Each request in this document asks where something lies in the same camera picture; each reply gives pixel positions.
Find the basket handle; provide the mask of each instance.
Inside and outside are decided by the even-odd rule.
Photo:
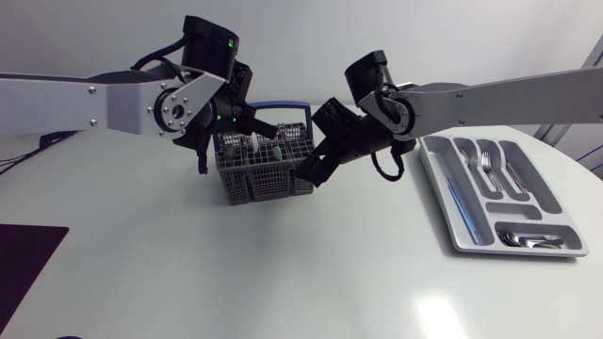
[[[314,134],[312,133],[312,109],[310,108],[310,104],[306,102],[298,102],[298,101],[267,101],[267,102],[259,102],[259,103],[251,103],[249,104],[251,107],[255,109],[268,109],[268,108],[299,108],[303,109],[305,112],[305,127],[308,132],[308,138],[314,139]],[[214,150],[218,150],[220,148],[218,142],[218,136],[214,135]]]

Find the black mat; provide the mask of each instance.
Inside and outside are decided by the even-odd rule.
[[[0,334],[68,231],[0,224]]]

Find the fork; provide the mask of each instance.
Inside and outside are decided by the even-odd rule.
[[[488,179],[490,179],[490,181],[492,182],[492,185],[494,185],[495,190],[502,190],[502,185],[498,181],[497,176],[492,172],[492,162],[490,160],[489,152],[481,153],[481,168],[483,169],[483,172],[486,173],[486,175],[488,176]]]

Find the white wall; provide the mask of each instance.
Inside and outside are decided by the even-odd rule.
[[[596,0],[3,0],[0,72],[124,70],[177,40],[190,14],[240,36],[250,101],[350,104],[343,72],[376,49],[396,82],[471,85],[578,68],[603,33],[602,12]]]

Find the tray compartment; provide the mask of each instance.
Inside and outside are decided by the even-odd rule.
[[[560,237],[565,242],[561,250],[582,250],[582,242],[576,231],[568,225],[552,225],[538,223],[520,222],[497,222],[495,225],[497,233],[512,232],[518,236],[553,235]],[[527,250],[550,250],[550,249],[527,249]]]
[[[502,199],[502,192],[495,191],[490,180],[486,177],[480,165],[480,155],[478,153],[478,147],[473,141],[464,137],[456,137],[454,144],[459,149],[467,154],[469,159],[469,166],[467,169],[473,178],[473,182],[476,184],[482,196],[488,199],[499,200]]]
[[[429,157],[435,161],[432,163],[433,176],[436,177],[437,185],[446,188],[440,196],[447,206],[448,220],[454,223],[454,233],[464,244],[475,246],[488,246],[494,243],[494,233],[489,227],[488,219],[481,208],[480,199],[469,178],[469,173],[455,150],[452,142],[444,137],[424,137],[425,147]],[[459,207],[456,204],[448,188],[448,180],[459,194],[464,208],[473,220],[478,230],[478,244],[474,244],[467,229]]]
[[[490,153],[492,172],[496,175],[498,181],[502,185],[503,191],[515,201],[527,202],[530,199],[530,195],[527,193],[517,192],[515,190],[515,183],[513,182],[513,179],[507,177],[507,175],[503,173],[502,169],[505,168],[505,162],[502,156],[502,151],[498,145],[494,141],[486,139],[479,139],[478,145],[480,146],[480,165],[482,154],[484,152]]]
[[[519,180],[526,185],[529,192],[532,193],[534,199],[540,205],[543,211],[551,214],[560,214],[563,212],[562,207],[553,195],[545,179],[538,173],[526,154],[519,146],[510,141],[500,141],[505,157],[509,159],[514,171],[519,176]]]
[[[486,210],[494,218],[512,218],[525,220],[542,220],[543,214],[531,204],[487,202]]]

